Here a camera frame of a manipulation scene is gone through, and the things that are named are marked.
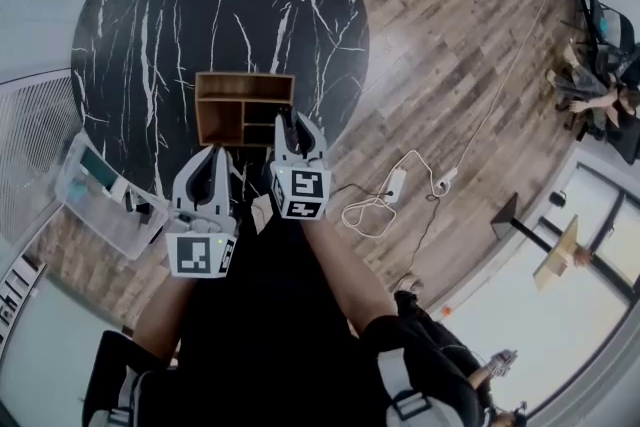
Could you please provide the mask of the person's shoe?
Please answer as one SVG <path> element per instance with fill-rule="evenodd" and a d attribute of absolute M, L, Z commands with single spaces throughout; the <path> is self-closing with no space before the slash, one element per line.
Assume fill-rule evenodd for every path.
<path fill-rule="evenodd" d="M 256 232 L 260 234 L 273 215 L 271 198 L 268 194 L 255 198 L 251 205 L 251 212 L 256 227 Z"/>

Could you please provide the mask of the white window blind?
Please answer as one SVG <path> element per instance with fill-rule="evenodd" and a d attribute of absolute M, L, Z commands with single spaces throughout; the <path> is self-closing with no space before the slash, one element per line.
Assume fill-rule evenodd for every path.
<path fill-rule="evenodd" d="M 0 241 L 16 247 L 56 202 L 81 129 L 68 68 L 0 82 Z"/>

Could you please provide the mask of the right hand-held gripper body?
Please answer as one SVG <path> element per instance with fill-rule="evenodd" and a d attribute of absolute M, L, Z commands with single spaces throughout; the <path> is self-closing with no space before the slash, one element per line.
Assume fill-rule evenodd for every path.
<path fill-rule="evenodd" d="M 283 219 L 317 220 L 329 201 L 331 172 L 320 167 L 272 162 L 271 191 Z"/>

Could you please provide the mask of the white low cabinet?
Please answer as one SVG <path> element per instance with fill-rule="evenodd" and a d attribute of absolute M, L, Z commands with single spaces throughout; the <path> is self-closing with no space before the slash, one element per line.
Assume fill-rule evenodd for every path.
<path fill-rule="evenodd" d="M 23 253 L 0 279 L 0 356 L 45 268 L 45 263 Z"/>

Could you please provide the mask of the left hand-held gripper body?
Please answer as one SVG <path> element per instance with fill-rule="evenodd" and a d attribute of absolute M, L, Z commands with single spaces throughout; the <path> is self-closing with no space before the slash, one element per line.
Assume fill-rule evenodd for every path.
<path fill-rule="evenodd" d="M 165 232 L 171 275 L 194 279 L 226 277 L 237 246 L 236 225 L 228 216 L 177 213 Z"/>

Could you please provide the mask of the wooden board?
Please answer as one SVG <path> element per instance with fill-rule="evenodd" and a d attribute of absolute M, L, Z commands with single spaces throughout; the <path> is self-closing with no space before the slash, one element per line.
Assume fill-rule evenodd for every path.
<path fill-rule="evenodd" d="M 574 215 L 555 244 L 547 251 L 542 263 L 533 273 L 538 291 L 542 291 L 554 277 L 561 277 L 570 263 L 586 266 L 591 263 L 592 251 L 577 242 L 579 218 Z"/>

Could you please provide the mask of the white power socket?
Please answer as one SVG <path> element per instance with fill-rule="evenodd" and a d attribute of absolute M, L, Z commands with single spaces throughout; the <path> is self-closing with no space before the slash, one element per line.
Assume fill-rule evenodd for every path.
<path fill-rule="evenodd" d="M 446 195 L 451 189 L 452 182 L 456 178 L 457 174 L 458 174 L 458 168 L 453 167 L 450 170 L 448 170 L 446 173 L 444 173 L 440 178 L 438 178 L 434 182 L 434 187 L 433 187 L 434 194 L 438 197 Z"/>

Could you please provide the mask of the person's right forearm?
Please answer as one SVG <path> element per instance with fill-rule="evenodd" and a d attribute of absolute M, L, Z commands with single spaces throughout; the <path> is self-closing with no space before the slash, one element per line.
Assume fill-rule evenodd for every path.
<path fill-rule="evenodd" d="M 325 217 L 302 221 L 301 227 L 340 310 L 356 333 L 363 333 L 378 318 L 398 314 L 383 283 Z"/>

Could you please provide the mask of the wooden compartment tray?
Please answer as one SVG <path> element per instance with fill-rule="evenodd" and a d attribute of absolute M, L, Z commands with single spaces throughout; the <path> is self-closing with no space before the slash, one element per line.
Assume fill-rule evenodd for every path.
<path fill-rule="evenodd" d="M 199 72 L 195 111 L 203 146 L 271 147 L 278 113 L 293 106 L 295 77 Z"/>

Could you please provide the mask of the white tablet device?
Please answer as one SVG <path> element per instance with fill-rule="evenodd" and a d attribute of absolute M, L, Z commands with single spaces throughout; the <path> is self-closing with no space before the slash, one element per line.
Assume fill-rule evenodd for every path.
<path fill-rule="evenodd" d="M 91 175 L 101 187 L 102 192 L 121 203 L 128 192 L 129 182 L 117 174 L 97 153 L 86 147 L 80 159 L 81 168 Z"/>

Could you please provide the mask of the black floor stand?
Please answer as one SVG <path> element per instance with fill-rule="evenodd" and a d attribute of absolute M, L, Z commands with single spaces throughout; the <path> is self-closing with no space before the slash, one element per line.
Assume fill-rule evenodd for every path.
<path fill-rule="evenodd" d="M 502 240 L 509 230 L 513 228 L 524 235 L 526 239 L 538 246 L 541 250 L 549 253 L 552 247 L 516 218 L 518 199 L 518 193 L 514 192 L 507 203 L 491 220 L 490 225 L 496 238 L 498 240 Z"/>

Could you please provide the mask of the person's left forearm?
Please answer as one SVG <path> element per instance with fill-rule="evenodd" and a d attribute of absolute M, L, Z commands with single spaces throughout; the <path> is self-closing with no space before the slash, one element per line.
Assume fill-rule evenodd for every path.
<path fill-rule="evenodd" d="M 168 366 L 180 341 L 181 324 L 197 279 L 169 275 L 140 314 L 132 340 Z"/>

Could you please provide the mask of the small black object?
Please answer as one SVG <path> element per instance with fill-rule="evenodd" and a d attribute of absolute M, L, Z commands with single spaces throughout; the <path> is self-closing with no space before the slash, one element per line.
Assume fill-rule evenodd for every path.
<path fill-rule="evenodd" d="M 292 153 L 300 150 L 300 137 L 298 132 L 298 116 L 293 107 L 284 107 L 280 112 L 283 124 L 284 140 L 287 149 Z"/>

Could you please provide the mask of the black marble round table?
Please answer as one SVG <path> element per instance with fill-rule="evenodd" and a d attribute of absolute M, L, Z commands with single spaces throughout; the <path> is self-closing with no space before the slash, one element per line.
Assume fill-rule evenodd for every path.
<path fill-rule="evenodd" d="M 368 57 L 364 0 L 86 0 L 71 79 L 84 129 L 107 163 L 169 197 L 199 148 L 198 73 L 293 76 L 295 109 L 334 142 L 360 98 Z"/>

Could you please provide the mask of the person's black clothing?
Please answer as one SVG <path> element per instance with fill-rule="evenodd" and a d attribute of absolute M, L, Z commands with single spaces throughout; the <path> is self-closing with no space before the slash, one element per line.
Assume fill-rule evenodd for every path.
<path fill-rule="evenodd" d="M 467 378 L 412 318 L 358 334 L 301 227 L 241 223 L 229 272 L 197 279 L 168 366 L 102 335 L 82 427 L 479 427 Z"/>

